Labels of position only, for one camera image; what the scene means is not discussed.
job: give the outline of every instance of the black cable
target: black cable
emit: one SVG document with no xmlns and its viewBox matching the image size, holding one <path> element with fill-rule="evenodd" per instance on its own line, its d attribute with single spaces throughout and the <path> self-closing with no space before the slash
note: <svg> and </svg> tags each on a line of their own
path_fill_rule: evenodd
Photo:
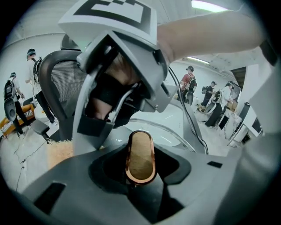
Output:
<svg viewBox="0 0 281 225">
<path fill-rule="evenodd" d="M 22 167 L 21 168 L 21 172 L 19 173 L 19 177 L 18 177 L 18 182 L 19 182 L 19 179 L 21 178 L 21 174 L 22 174 L 22 169 L 23 169 L 24 167 Z"/>
<path fill-rule="evenodd" d="M 191 122 L 191 125 L 192 125 L 192 127 L 193 127 L 193 129 L 194 129 L 194 132 L 193 132 L 193 131 L 192 131 L 192 132 L 193 132 L 193 134 L 196 136 L 196 138 L 198 139 L 198 141 L 203 145 L 203 147 L 204 147 L 205 150 L 206 150 L 206 154 L 208 155 L 208 154 L 209 154 L 208 145 L 207 145 L 207 143 L 206 143 L 203 139 L 199 138 L 199 136 L 198 136 L 198 133 L 197 133 L 197 131 L 196 131 L 196 129 L 195 129 L 195 125 L 194 125 L 194 123 L 193 123 L 193 121 L 192 121 L 192 119 L 191 119 L 191 116 L 189 115 L 189 113 L 188 113 L 188 111 L 187 111 L 187 109 L 186 109 L 186 106 L 185 106 L 185 104 L 184 104 L 183 96 L 182 96 L 182 93 L 181 93 L 181 91 L 180 91 L 180 82 L 179 82 L 178 78 L 176 77 L 176 75 L 175 75 L 175 73 L 174 73 L 174 71 L 172 70 L 171 67 L 169 67 L 169 73 L 171 74 L 172 79 L 173 79 L 174 82 L 175 82 L 175 85 L 178 85 L 178 86 L 179 86 L 179 89 L 178 89 L 178 91 L 177 91 L 177 94 L 178 94 L 178 96 L 179 96 L 180 102 L 181 102 L 181 104 L 182 104 L 182 106 L 183 106 L 183 109 L 184 109 L 184 111 L 185 111 L 185 114 L 189 117 L 189 121 Z"/>
<path fill-rule="evenodd" d="M 19 145 L 18 145 L 18 148 L 17 148 L 17 150 L 15 150 L 15 152 L 14 152 L 14 154 L 18 151 L 18 149 L 19 149 L 19 146 L 21 145 L 21 138 L 18 136 L 18 139 L 19 139 Z"/>
<path fill-rule="evenodd" d="M 37 152 L 46 142 L 47 142 L 47 141 L 45 141 L 45 142 L 44 142 L 38 149 L 36 149 L 36 151 L 34 151 L 31 155 L 27 156 L 27 157 L 21 162 L 21 164 L 24 163 L 28 157 L 32 156 L 35 152 Z"/>
</svg>

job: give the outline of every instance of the black pants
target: black pants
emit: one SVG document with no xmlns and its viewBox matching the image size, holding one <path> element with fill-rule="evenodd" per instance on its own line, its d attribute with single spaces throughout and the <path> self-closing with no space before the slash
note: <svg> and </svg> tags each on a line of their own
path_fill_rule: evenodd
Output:
<svg viewBox="0 0 281 225">
<path fill-rule="evenodd" d="M 183 96 L 183 100 L 184 100 L 184 103 L 185 103 L 185 102 L 186 102 L 186 94 L 187 94 L 188 90 L 185 89 L 184 91 L 180 91 L 180 92 L 181 92 L 181 94 L 182 94 L 182 96 Z"/>
<path fill-rule="evenodd" d="M 221 108 L 221 104 L 217 103 L 216 108 L 214 109 L 213 113 L 211 114 L 211 117 L 206 121 L 205 125 L 207 127 L 214 127 L 216 125 L 217 120 L 220 117 L 221 112 L 223 109 Z"/>
<path fill-rule="evenodd" d="M 206 98 L 205 98 L 205 99 L 202 101 L 202 103 L 201 103 L 200 105 L 206 106 L 206 105 L 208 104 L 209 100 L 210 100 L 210 99 L 206 99 Z"/>
<path fill-rule="evenodd" d="M 15 107 L 16 107 L 17 115 L 22 119 L 22 121 L 24 122 L 24 124 L 25 124 L 26 126 L 29 126 L 29 125 L 30 125 L 30 122 L 27 120 L 27 118 L 26 118 L 26 116 L 25 116 L 25 114 L 24 114 L 24 112 L 23 112 L 23 110 L 22 110 L 21 104 L 20 104 L 18 101 L 16 101 L 16 102 L 14 102 L 14 105 L 15 105 Z M 13 124 L 14 124 L 14 127 L 16 128 L 16 131 L 17 131 L 19 134 L 22 134 L 23 132 L 22 132 L 22 129 L 21 129 L 20 125 L 19 125 L 19 122 L 18 122 L 17 117 L 16 117 L 16 119 L 13 121 Z"/>
<path fill-rule="evenodd" d="M 45 99 L 45 96 L 43 95 L 43 92 L 40 91 L 37 95 L 36 95 L 36 99 L 38 100 L 39 105 L 42 107 L 42 109 L 44 110 L 46 116 L 48 117 L 48 119 L 50 120 L 51 123 L 54 123 L 54 116 L 51 113 L 50 109 L 49 109 L 49 105 Z"/>
</svg>

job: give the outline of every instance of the copper-rimmed pad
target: copper-rimmed pad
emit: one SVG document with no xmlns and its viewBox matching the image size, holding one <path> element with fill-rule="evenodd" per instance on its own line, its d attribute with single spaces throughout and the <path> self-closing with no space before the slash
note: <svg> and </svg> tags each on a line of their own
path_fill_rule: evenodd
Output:
<svg viewBox="0 0 281 225">
<path fill-rule="evenodd" d="M 153 140 L 144 131 L 135 131 L 129 137 L 126 175 L 136 185 L 149 183 L 156 175 Z"/>
</svg>

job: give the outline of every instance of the white wall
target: white wall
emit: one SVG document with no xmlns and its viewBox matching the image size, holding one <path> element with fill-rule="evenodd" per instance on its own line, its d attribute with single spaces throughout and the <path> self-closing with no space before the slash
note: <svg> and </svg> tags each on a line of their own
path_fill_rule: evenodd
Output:
<svg viewBox="0 0 281 225">
<path fill-rule="evenodd" d="M 235 111 L 238 115 L 242 111 L 244 103 L 249 102 L 254 94 L 262 87 L 271 74 L 272 68 L 265 58 L 260 64 L 247 66 L 243 90 Z"/>
<path fill-rule="evenodd" d="M 0 56 L 0 90 L 3 93 L 4 85 L 12 72 L 16 72 L 21 91 L 25 98 L 32 97 L 31 85 L 25 83 L 24 73 L 27 70 L 26 53 L 34 48 L 37 56 L 44 58 L 53 51 L 60 50 L 63 34 L 42 35 L 28 38 L 5 48 Z M 0 121 L 5 117 L 4 97 L 0 97 Z"/>
<path fill-rule="evenodd" d="M 181 63 L 181 62 L 173 62 L 170 67 L 173 69 L 175 72 L 177 78 L 179 81 L 183 78 L 183 76 L 186 74 L 186 68 L 189 65 L 186 63 Z M 229 79 L 221 77 L 218 75 L 216 72 L 212 72 L 208 69 L 204 69 L 201 67 L 197 67 L 193 65 L 194 67 L 194 75 L 196 78 L 197 82 L 197 88 L 195 90 L 194 96 L 198 97 L 200 100 L 204 99 L 204 95 L 201 93 L 202 87 L 206 85 L 210 85 L 212 81 L 215 81 L 217 85 L 214 87 L 214 91 L 218 91 L 226 85 L 226 83 L 229 81 Z M 168 73 L 168 76 L 166 78 L 166 82 L 170 85 L 174 85 L 174 81 L 171 77 L 171 75 Z"/>
</svg>

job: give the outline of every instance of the yellow object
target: yellow object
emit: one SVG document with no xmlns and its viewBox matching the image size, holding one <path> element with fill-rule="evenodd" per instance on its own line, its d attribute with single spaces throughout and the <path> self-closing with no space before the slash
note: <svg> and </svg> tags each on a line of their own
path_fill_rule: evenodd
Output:
<svg viewBox="0 0 281 225">
<path fill-rule="evenodd" d="M 29 104 L 29 105 L 25 105 L 25 106 L 22 106 L 22 110 L 23 112 L 27 112 L 31 109 L 32 111 L 32 115 L 31 116 L 28 116 L 27 117 L 27 120 L 30 120 L 32 118 L 34 118 L 34 107 L 32 104 Z M 2 119 L 1 123 L 0 123 L 0 129 L 2 129 L 5 124 L 9 123 L 10 121 L 5 117 L 4 119 Z M 20 119 L 18 120 L 19 124 L 22 125 L 23 124 L 23 121 Z M 3 136 L 6 137 L 8 134 L 10 134 L 13 130 L 15 130 L 15 127 L 14 125 L 12 124 L 5 132 L 3 132 Z"/>
</svg>

